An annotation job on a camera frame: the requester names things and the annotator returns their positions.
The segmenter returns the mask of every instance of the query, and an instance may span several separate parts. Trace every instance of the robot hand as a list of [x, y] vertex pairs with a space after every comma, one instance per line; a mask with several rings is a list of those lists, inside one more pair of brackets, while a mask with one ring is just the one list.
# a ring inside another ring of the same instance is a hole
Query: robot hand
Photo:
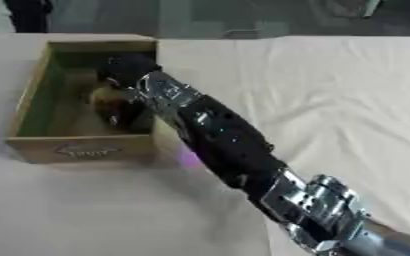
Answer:
[[355, 192], [334, 177], [303, 181], [272, 154], [273, 145], [238, 114], [162, 71], [139, 54], [111, 57], [98, 72], [130, 90], [174, 128], [211, 172], [315, 255], [410, 256], [410, 248], [365, 229]]

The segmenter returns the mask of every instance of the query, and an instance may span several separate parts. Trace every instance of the chrome part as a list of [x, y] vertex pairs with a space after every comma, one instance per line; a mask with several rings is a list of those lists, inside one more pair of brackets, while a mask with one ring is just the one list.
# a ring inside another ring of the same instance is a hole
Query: chrome part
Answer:
[[178, 110], [187, 107], [202, 97], [188, 84], [183, 84], [162, 71], [154, 71], [141, 78], [135, 89], [129, 87], [128, 91], [136, 91], [138, 99], [143, 101], [157, 116], [161, 117], [171, 127], [177, 128], [181, 137], [184, 129], [178, 129], [183, 122], [178, 117]]
[[[337, 179], [318, 175], [306, 184], [288, 168], [281, 170], [261, 204], [300, 247], [322, 256], [352, 239], [366, 218], [356, 193]], [[309, 222], [320, 231], [303, 226]]]

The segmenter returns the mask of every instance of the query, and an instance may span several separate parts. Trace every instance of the purple light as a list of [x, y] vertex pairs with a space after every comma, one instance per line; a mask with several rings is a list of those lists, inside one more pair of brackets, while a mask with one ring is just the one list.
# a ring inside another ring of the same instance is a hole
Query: purple light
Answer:
[[181, 166], [187, 168], [195, 168], [201, 165], [201, 162], [196, 154], [189, 150], [185, 145], [180, 146], [177, 151], [177, 161]]

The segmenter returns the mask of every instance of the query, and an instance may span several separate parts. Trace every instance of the table surface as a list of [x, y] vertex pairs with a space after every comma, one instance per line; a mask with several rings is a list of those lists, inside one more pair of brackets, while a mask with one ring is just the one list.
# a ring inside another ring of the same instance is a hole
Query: table surface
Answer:
[[[307, 255], [202, 166], [10, 156], [1, 139], [46, 41], [133, 38], [0, 35], [0, 255]], [[343, 179], [375, 220], [410, 234], [410, 38], [160, 45], [168, 72], [248, 118], [300, 175]]]

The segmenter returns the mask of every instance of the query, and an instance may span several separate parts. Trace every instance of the white cloth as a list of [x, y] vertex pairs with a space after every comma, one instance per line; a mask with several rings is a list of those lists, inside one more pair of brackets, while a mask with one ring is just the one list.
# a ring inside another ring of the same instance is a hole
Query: white cloth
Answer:
[[[307, 255], [200, 166], [8, 157], [1, 138], [46, 40], [132, 38], [0, 35], [0, 256]], [[251, 120], [298, 174], [340, 178], [376, 220], [410, 234], [410, 38], [166, 40], [159, 58]], [[178, 140], [159, 131], [173, 156]]]
[[[374, 220], [410, 234], [410, 38], [174, 40], [162, 49], [168, 71], [251, 120], [297, 174], [338, 177]], [[306, 255], [267, 223], [274, 255]]]

